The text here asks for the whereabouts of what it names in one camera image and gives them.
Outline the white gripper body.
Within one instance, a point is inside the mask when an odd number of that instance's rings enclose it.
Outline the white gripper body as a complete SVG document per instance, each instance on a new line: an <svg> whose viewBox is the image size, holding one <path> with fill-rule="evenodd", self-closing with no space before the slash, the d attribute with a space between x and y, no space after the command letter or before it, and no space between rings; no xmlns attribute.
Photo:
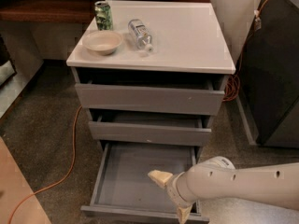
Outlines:
<svg viewBox="0 0 299 224"><path fill-rule="evenodd" d="M166 192L170 200L178 207L187 208L195 203L195 196L188 188L184 172L170 177L166 182Z"/></svg>

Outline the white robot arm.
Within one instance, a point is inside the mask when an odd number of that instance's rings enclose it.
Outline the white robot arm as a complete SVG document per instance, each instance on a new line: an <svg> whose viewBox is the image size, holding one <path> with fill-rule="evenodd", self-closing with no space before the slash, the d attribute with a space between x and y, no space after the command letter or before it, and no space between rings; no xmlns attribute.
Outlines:
<svg viewBox="0 0 299 224"><path fill-rule="evenodd" d="M149 178L165 189L185 224L194 203L217 198L238 198L288 209L299 209L299 163L236 169L222 156L199 162L188 171L159 170Z"/></svg>

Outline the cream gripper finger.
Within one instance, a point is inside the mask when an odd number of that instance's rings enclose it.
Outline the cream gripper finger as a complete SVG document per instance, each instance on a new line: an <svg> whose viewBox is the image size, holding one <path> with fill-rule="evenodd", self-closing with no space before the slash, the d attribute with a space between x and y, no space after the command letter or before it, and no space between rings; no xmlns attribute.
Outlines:
<svg viewBox="0 0 299 224"><path fill-rule="evenodd" d="M178 215L178 223L185 224L188 220L190 212L192 210L192 206L188 207L178 207L177 208L177 215Z"/></svg>
<svg viewBox="0 0 299 224"><path fill-rule="evenodd" d="M148 177L162 189L166 187L167 182L171 179L172 176L172 173L159 170L153 170L148 173Z"/></svg>

